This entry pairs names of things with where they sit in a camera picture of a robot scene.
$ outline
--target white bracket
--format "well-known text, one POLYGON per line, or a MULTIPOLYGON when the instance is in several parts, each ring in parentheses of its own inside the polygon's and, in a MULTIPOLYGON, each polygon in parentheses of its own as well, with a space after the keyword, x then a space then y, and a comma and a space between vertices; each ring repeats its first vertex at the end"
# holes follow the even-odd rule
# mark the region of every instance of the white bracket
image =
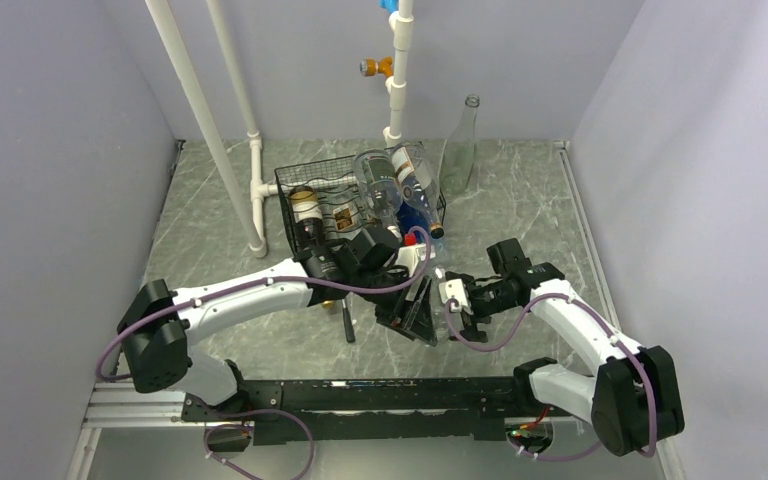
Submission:
POLYGON ((528 376, 540 403, 554 405, 590 423, 596 379, 573 373, 558 364, 540 367, 528 376))
POLYGON ((458 302, 456 306, 452 306, 453 313, 466 311, 466 313, 472 314, 472 307, 469 304, 469 299, 466 297, 466 287, 464 286, 463 280, 455 279, 440 283, 439 289, 440 300, 442 300, 443 303, 446 303, 451 299, 458 302))
MULTIPOLYGON (((433 260, 436 256, 437 255, 434 252, 434 247, 432 246, 431 259, 429 259, 429 261, 433 260)), ((424 260, 425 260, 425 244, 417 243, 416 245, 400 248, 398 256, 396 257, 395 265, 401 265, 403 267, 407 267, 408 275, 413 276, 413 272, 416 271, 416 268, 424 260)))

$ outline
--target orange valve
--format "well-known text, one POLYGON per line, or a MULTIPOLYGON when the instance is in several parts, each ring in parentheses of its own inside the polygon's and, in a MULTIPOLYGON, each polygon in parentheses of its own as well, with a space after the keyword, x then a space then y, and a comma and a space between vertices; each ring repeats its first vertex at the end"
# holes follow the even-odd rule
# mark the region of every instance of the orange valve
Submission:
POLYGON ((364 77, 374 77, 376 74, 383 74, 387 78, 393 76, 393 57, 384 57, 375 61, 374 58, 367 58, 360 62, 360 74, 364 77))

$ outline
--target clear glass bottle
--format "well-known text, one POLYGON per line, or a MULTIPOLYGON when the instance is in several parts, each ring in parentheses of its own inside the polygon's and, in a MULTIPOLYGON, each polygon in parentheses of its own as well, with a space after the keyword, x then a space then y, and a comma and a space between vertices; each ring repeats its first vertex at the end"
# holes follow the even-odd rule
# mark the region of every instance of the clear glass bottle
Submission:
POLYGON ((396 170, 385 150, 367 150, 354 159, 354 172, 360 195, 370 216, 393 232, 399 240, 402 233, 396 212, 402 206, 402 194, 396 183, 396 170))
POLYGON ((437 168, 425 153, 425 147, 418 142, 402 142, 396 145, 393 155, 396 181, 402 192, 404 203, 413 208, 425 220, 422 226, 432 238, 443 236, 443 222, 437 213, 437 168))
POLYGON ((472 167, 475 165, 475 117, 481 100, 478 95, 468 95, 464 102, 461 121, 446 139, 441 162, 440 186, 446 195, 466 191, 472 167))

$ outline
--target black tool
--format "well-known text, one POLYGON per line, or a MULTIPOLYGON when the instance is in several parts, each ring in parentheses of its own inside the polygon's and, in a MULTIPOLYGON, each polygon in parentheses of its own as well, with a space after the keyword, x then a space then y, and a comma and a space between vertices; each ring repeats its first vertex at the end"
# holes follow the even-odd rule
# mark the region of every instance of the black tool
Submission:
POLYGON ((355 326, 352 325, 352 313, 349 312, 349 306, 346 299, 340 300, 343 305, 343 328, 346 330, 346 341, 355 343, 355 326))

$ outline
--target glass bottle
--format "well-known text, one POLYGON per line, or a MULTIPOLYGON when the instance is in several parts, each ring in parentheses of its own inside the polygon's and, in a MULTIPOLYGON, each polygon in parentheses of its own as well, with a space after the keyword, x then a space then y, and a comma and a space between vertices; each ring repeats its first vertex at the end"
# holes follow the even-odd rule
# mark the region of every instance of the glass bottle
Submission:
POLYGON ((480 103, 478 95, 466 97, 461 121, 443 147, 440 185, 446 195, 465 192, 469 183, 475 165, 475 117, 480 103))
POLYGON ((360 195, 370 216, 401 240, 396 212, 402 206, 402 194, 399 193, 390 154, 385 150, 367 150, 358 154, 353 163, 360 195))
MULTIPOLYGON (((443 236, 443 223, 437 213, 437 198, 439 189, 437 188, 437 168, 431 164, 431 159, 425 153, 425 147, 418 142, 402 142, 396 145, 393 155, 393 168, 396 169, 396 181, 401 188, 402 199, 405 206, 412 208, 424 220, 420 226, 423 227, 432 238, 443 236)), ((400 211, 399 219, 410 218, 410 214, 403 214, 400 211)), ((403 229, 409 228, 402 221, 403 229)))
POLYGON ((290 205, 293 206, 296 244, 299 249, 325 245, 325 224, 316 191, 304 185, 294 188, 290 191, 290 205))

